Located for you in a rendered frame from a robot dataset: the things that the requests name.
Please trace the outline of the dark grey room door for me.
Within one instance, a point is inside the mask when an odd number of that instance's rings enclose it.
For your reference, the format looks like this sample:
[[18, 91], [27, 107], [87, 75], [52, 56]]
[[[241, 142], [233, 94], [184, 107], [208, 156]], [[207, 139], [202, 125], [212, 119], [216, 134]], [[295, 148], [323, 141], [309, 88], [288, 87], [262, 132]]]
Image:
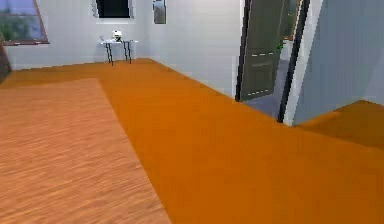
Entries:
[[240, 100], [273, 93], [289, 0], [250, 0], [246, 16]]

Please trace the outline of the brown framed window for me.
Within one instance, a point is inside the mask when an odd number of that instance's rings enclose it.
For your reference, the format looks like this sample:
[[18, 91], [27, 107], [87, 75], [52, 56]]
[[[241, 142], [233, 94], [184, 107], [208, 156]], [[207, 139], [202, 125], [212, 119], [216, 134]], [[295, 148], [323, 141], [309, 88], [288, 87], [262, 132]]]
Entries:
[[5, 46], [49, 43], [37, 0], [0, 0], [0, 42]]

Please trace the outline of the grey framed wall picture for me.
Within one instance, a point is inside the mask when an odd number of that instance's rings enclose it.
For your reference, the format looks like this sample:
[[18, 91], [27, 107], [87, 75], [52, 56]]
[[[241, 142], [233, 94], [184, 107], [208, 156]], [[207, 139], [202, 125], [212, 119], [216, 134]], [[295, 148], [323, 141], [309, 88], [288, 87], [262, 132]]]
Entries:
[[153, 1], [154, 23], [165, 24], [166, 23], [166, 4], [165, 0]]

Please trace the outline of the white table with black legs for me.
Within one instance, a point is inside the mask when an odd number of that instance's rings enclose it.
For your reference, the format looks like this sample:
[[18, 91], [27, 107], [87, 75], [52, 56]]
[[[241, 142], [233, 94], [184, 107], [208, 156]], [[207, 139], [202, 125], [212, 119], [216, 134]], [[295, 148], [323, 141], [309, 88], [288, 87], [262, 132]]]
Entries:
[[116, 41], [114, 39], [101, 40], [100, 44], [104, 46], [107, 53], [107, 60], [111, 65], [114, 65], [114, 58], [112, 53], [113, 47], [120, 47], [124, 53], [124, 59], [129, 63], [132, 63], [132, 51], [133, 45], [137, 43], [137, 40], [121, 40]]

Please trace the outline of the dark brown furniture piece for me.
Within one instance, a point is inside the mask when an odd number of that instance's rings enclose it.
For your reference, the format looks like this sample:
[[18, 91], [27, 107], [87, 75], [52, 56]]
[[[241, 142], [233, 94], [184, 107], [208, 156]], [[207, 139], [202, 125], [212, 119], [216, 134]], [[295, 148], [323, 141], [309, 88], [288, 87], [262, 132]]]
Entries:
[[0, 84], [9, 76], [11, 72], [12, 67], [4, 48], [2, 34], [0, 33]]

